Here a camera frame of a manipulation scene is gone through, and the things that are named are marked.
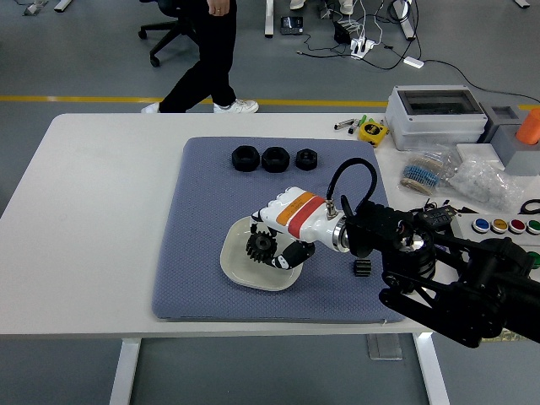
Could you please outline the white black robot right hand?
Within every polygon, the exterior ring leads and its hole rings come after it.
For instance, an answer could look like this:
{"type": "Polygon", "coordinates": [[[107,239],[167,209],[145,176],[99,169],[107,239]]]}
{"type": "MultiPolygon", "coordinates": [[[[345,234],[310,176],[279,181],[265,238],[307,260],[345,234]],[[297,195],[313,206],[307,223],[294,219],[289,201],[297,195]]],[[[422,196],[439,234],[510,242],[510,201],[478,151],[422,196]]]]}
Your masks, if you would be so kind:
{"type": "Polygon", "coordinates": [[[254,262],[289,270],[313,256],[317,241],[348,252],[345,219],[333,200],[290,187],[251,216],[246,254],[254,262]]]}

